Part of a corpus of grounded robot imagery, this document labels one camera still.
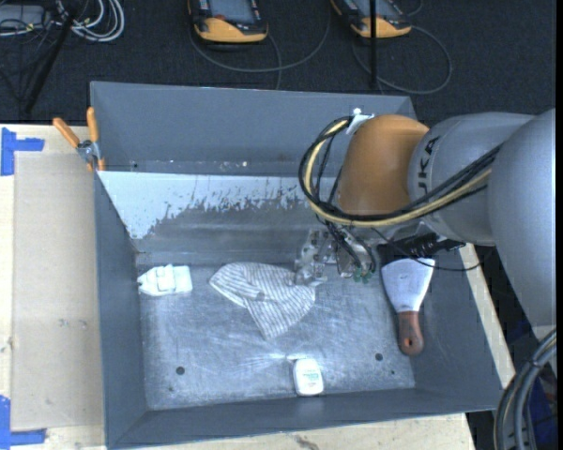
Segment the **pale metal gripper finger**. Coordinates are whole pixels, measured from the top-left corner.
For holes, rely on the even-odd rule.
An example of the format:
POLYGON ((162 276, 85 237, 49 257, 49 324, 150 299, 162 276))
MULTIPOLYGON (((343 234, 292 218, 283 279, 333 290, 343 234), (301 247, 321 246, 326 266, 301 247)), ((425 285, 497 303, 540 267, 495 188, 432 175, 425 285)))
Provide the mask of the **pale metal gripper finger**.
POLYGON ((327 281, 326 268, 329 257, 326 254, 314 254, 311 261, 311 283, 324 283, 327 281))
POLYGON ((295 260, 296 285, 310 285, 314 280, 314 248, 304 247, 295 260))

